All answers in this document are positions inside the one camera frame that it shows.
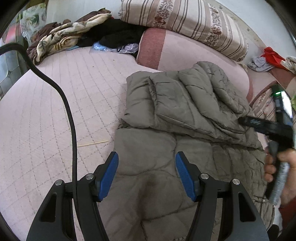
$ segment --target black cable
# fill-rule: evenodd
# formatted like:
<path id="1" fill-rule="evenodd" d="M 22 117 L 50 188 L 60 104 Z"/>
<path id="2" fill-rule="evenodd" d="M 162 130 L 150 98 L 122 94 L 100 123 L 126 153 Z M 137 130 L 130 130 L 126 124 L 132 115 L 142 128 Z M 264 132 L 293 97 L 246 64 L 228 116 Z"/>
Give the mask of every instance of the black cable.
<path id="1" fill-rule="evenodd" d="M 57 90 L 59 95 L 61 96 L 63 103 L 66 108 L 67 116 L 69 119 L 70 129 L 71 129 L 71 136 L 72 136 L 72 184 L 73 184 L 73 199 L 74 199 L 74 206 L 75 211 L 77 215 L 78 222 L 79 221 L 79 209 L 78 209 L 78 201 L 77 201 L 77 141 L 76 141 L 76 132 L 75 132 L 75 125 L 73 121 L 73 116 L 70 110 L 70 106 L 68 103 L 68 100 L 63 92 L 63 90 L 59 87 L 59 85 L 54 82 L 51 78 L 43 74 L 39 69 L 36 68 L 36 66 L 32 63 L 29 56 L 27 55 L 26 50 L 24 47 L 17 43 L 9 43 L 5 44 L 2 47 L 0 47 L 0 55 L 15 50 L 18 51 L 21 56 L 23 57 L 24 61 L 28 65 L 28 67 L 33 71 L 34 74 L 36 74 L 39 78 L 43 79 L 46 83 L 50 84 L 53 88 Z"/>

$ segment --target human hand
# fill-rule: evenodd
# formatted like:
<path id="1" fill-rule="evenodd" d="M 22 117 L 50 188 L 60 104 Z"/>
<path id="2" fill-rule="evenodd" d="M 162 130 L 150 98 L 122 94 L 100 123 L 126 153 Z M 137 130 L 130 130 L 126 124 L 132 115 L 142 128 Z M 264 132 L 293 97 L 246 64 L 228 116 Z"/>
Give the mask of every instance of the human hand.
<path id="1" fill-rule="evenodd" d="M 270 183 L 273 181 L 272 174 L 276 172 L 276 167 L 272 165 L 273 157 L 268 153 L 268 151 L 266 153 L 264 178 Z M 286 151 L 279 152 L 277 157 L 280 161 L 288 162 L 290 164 L 287 181 L 281 194 L 281 205 L 284 206 L 296 197 L 296 151 L 294 149 L 288 149 Z"/>

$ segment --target gray cloth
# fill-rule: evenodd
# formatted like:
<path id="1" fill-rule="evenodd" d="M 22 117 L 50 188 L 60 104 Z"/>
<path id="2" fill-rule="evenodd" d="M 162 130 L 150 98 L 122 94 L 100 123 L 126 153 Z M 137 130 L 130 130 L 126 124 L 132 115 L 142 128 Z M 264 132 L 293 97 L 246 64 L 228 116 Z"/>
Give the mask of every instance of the gray cloth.
<path id="1" fill-rule="evenodd" d="M 223 70 L 198 62 L 178 72 L 136 72 L 127 86 L 124 123 L 115 133 L 119 166 L 99 205 L 111 241 L 185 240 L 196 204 L 178 177 L 178 151 L 215 179 L 238 178 L 266 227 L 272 223 L 273 207 L 262 198 L 265 154 L 254 130 L 237 122 L 252 111 Z M 220 219 L 217 212 L 213 240 Z"/>
<path id="2" fill-rule="evenodd" d="M 254 57 L 248 67 L 256 72 L 267 72 L 274 66 L 267 63 L 265 57 Z"/>

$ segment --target tape-wrapped handle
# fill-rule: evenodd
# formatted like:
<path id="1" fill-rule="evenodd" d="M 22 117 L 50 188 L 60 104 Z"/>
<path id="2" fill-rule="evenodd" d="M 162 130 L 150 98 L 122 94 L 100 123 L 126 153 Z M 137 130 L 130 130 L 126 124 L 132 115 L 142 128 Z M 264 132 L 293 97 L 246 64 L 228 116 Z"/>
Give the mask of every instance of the tape-wrapped handle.
<path id="1" fill-rule="evenodd" d="M 268 149 L 269 153 L 273 157 L 273 165 L 276 167 L 276 172 L 273 174 L 273 181 L 267 184 L 265 196 L 271 204 L 277 205 L 287 181 L 290 165 L 287 162 L 281 162 L 277 158 L 277 153 L 285 151 L 287 148 L 279 145 L 275 141 L 270 141 Z"/>

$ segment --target white wall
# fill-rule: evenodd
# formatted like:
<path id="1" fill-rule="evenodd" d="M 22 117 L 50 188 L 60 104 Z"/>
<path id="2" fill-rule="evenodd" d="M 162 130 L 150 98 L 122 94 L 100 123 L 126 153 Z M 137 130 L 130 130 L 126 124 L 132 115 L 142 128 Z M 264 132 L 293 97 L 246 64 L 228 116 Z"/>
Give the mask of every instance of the white wall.
<path id="1" fill-rule="evenodd" d="M 282 57 L 296 56 L 295 45 L 284 24 L 264 0 L 216 0 L 239 16 L 262 41 Z"/>

